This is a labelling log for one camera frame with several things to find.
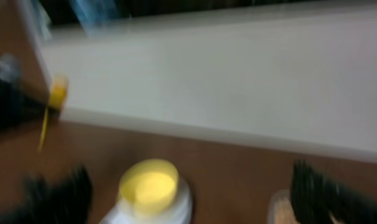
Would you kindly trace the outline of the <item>yellow measuring scoop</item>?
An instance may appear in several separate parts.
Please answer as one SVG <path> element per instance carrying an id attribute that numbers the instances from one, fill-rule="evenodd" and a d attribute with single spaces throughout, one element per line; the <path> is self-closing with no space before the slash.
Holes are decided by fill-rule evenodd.
<path id="1" fill-rule="evenodd" d="M 47 126 L 50 118 L 50 110 L 55 109 L 56 111 L 61 111 L 67 98 L 67 95 L 68 78 L 63 75 L 55 76 L 50 86 L 49 99 L 44 110 L 44 119 L 42 123 L 42 129 L 40 133 L 37 152 L 41 152 L 44 146 L 45 138 L 47 135 Z"/>

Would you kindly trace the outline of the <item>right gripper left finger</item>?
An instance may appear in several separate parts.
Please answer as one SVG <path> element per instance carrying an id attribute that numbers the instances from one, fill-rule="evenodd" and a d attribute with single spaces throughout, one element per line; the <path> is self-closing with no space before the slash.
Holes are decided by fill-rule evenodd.
<path id="1" fill-rule="evenodd" d="M 43 176 L 23 181 L 26 199 L 0 214 L 0 224 L 86 223 L 93 199 L 93 184 L 84 166 L 54 184 Z"/>

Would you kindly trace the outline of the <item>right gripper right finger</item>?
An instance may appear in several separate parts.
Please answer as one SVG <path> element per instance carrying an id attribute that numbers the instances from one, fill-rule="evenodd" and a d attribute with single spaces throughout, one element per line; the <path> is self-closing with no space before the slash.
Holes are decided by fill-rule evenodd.
<path id="1" fill-rule="evenodd" d="M 377 224 L 377 202 L 323 175 L 305 160 L 294 162 L 290 201 L 301 224 Z"/>

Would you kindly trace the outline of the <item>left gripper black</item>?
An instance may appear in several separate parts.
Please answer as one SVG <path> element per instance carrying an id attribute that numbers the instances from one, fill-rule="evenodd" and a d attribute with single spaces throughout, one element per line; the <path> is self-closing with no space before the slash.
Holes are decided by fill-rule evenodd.
<path id="1" fill-rule="evenodd" d="M 49 93 L 0 79 L 0 132 L 44 118 Z"/>

